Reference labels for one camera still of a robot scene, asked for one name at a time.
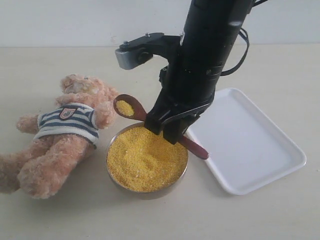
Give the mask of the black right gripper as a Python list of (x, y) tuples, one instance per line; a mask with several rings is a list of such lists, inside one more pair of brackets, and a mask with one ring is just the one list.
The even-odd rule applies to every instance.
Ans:
[(223, 63), (195, 69), (174, 69), (167, 65), (160, 70), (162, 90), (150, 112), (144, 127), (176, 144), (186, 130), (212, 104), (216, 84), (223, 70)]

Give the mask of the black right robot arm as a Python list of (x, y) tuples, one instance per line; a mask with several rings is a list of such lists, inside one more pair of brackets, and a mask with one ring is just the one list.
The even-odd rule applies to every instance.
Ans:
[(253, 0), (193, 0), (183, 34), (159, 75), (162, 89), (144, 126), (171, 144), (212, 104), (216, 84)]

